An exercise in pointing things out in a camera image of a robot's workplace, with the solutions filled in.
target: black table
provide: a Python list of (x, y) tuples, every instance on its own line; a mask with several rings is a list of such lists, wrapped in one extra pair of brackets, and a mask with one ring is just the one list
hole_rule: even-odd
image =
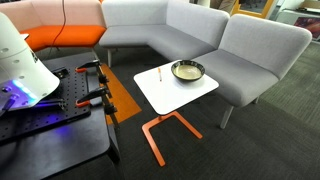
[[(83, 53), (43, 63), (51, 70), (92, 60), (91, 53)], [(95, 68), (87, 72), (91, 91), (99, 86), (98, 77)], [(123, 176), (114, 128), (106, 125), (101, 101), (90, 101), (90, 116), (0, 145), (0, 179), (42, 179), (105, 154)]]

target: sofa leg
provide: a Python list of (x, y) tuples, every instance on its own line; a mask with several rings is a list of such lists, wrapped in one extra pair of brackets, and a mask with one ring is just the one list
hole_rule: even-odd
[(222, 119), (222, 122), (220, 124), (220, 128), (221, 129), (224, 129), (228, 123), (228, 120), (229, 120), (229, 117), (232, 113), (232, 110), (233, 110), (233, 106), (229, 105), (226, 109), (226, 111), (224, 112), (224, 115), (223, 115), (223, 119)]
[(108, 49), (108, 66), (111, 67), (111, 58), (112, 58), (112, 54), (111, 54), (111, 49)]
[(96, 60), (99, 60), (99, 61), (100, 61), (97, 52), (96, 52), (93, 48), (91, 48), (91, 51), (92, 51), (92, 53), (93, 53), (93, 55), (94, 55), (94, 58), (95, 58)]
[(259, 96), (252, 101), (252, 104), (258, 104)]

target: bowl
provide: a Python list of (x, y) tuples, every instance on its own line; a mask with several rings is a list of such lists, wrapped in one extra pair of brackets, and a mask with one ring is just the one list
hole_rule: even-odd
[(179, 80), (196, 81), (204, 75), (205, 69), (195, 61), (181, 60), (171, 66), (171, 71)]

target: black cable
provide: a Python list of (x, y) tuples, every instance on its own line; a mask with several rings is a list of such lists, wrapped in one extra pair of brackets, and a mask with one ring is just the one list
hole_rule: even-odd
[(53, 42), (52, 42), (52, 45), (50, 46), (50, 51), (47, 55), (47, 57), (44, 59), (48, 59), (50, 54), (51, 54), (51, 51), (52, 51), (52, 48), (54, 46), (54, 43), (56, 42), (57, 38), (60, 36), (60, 34), (62, 33), (64, 27), (66, 26), (66, 22), (67, 22), (67, 17), (66, 17), (66, 11), (65, 11), (65, 8), (64, 8), (64, 0), (62, 0), (62, 12), (63, 12), (63, 24), (62, 24), (62, 28), (60, 29), (60, 32), (57, 34), (57, 36), (54, 38)]

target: orange table leg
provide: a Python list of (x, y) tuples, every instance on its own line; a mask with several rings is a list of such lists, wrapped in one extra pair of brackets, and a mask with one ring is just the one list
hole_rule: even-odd
[(150, 128), (156, 126), (157, 124), (163, 122), (164, 120), (168, 119), (171, 116), (176, 116), (177, 119), (184, 124), (197, 138), (201, 139), (202, 135), (200, 134), (199, 131), (197, 131), (186, 119), (184, 119), (177, 111), (173, 111), (167, 115), (164, 116), (159, 116), (151, 121), (149, 121), (148, 123), (144, 124), (142, 126), (142, 130), (144, 132), (144, 135), (146, 136), (151, 149), (154, 153), (154, 155), (156, 156), (158, 163), (160, 166), (164, 166), (165, 165), (165, 161), (159, 151), (159, 148), (157, 147), (156, 143), (154, 142), (151, 133), (150, 133)]

